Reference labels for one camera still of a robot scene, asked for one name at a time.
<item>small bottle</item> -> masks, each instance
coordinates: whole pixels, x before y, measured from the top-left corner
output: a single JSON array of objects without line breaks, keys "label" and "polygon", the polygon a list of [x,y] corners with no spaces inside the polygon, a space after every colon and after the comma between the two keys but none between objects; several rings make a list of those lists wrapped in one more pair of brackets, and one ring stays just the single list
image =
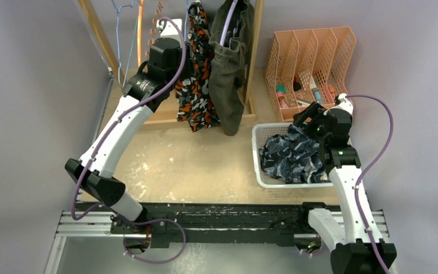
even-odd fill
[{"label": "small bottle", "polygon": [[286,89],[282,84],[276,85],[276,97],[278,97],[279,106],[281,108],[288,107],[288,104],[286,103],[285,92]]}]

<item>hanger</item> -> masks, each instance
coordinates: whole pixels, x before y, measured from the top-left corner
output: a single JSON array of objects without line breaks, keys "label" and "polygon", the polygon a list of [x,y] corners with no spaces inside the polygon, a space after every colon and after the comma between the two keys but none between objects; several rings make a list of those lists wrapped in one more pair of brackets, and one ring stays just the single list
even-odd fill
[{"label": "hanger", "polygon": [[234,13],[234,9],[236,8],[238,0],[233,0],[231,3],[231,7],[229,8],[228,16],[226,17],[226,22],[224,22],[224,28],[222,29],[221,40],[219,41],[219,45],[224,47],[224,43],[226,42],[226,34],[228,33],[229,24],[231,23],[231,18]]},{"label": "hanger", "polygon": [[239,29],[239,22],[240,22],[240,20],[241,19],[237,19],[236,27],[233,30],[233,35],[229,38],[229,48],[231,48],[231,42],[232,42],[233,37],[236,37],[237,30]]}]

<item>green pants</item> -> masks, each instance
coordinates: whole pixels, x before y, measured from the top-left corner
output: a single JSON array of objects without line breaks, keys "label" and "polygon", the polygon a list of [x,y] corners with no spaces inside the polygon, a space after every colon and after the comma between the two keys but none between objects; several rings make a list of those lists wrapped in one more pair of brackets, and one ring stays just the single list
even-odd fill
[{"label": "green pants", "polygon": [[211,62],[209,85],[206,87],[209,89],[210,99],[221,120],[224,133],[229,136],[237,133],[244,112],[244,105],[239,99],[237,89],[245,80],[244,67],[249,63],[254,17],[254,7],[249,0],[239,0],[236,6],[238,16],[233,16],[230,23],[231,26],[236,26],[239,18],[239,35],[232,38],[230,48],[221,46],[219,41],[231,3],[232,0],[225,1],[217,10],[212,23],[209,44],[214,47],[214,59]]}]

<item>navy patterned garment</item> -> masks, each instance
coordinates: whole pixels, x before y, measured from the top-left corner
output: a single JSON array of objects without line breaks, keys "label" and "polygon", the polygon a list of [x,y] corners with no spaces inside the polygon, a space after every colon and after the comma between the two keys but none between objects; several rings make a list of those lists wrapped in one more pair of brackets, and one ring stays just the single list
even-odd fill
[{"label": "navy patterned garment", "polygon": [[329,182],[319,155],[320,145],[291,124],[285,135],[270,137],[259,150],[261,168],[287,184]]}]

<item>floor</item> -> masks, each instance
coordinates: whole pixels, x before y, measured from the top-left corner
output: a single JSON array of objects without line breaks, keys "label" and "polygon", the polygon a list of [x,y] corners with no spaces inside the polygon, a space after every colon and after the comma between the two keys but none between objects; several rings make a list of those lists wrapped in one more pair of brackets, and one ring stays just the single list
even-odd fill
[{"label": "floor", "polygon": [[[275,244],[189,243],[184,253],[168,264],[154,265],[123,256],[120,237],[69,237],[58,274],[331,274],[328,252],[310,259],[293,247]],[[180,250],[152,248],[139,255],[149,260],[168,259]]]},{"label": "floor", "polygon": [[[255,71],[252,85],[256,120],[241,123],[235,136],[226,136],[220,126],[195,133],[186,127],[141,130],[121,157],[114,176],[141,202],[338,204],[332,187],[271,190],[259,186],[252,158],[252,128],[275,122],[275,117],[263,71]],[[115,83],[104,123],[120,96]],[[93,197],[85,194],[83,200]]]}]

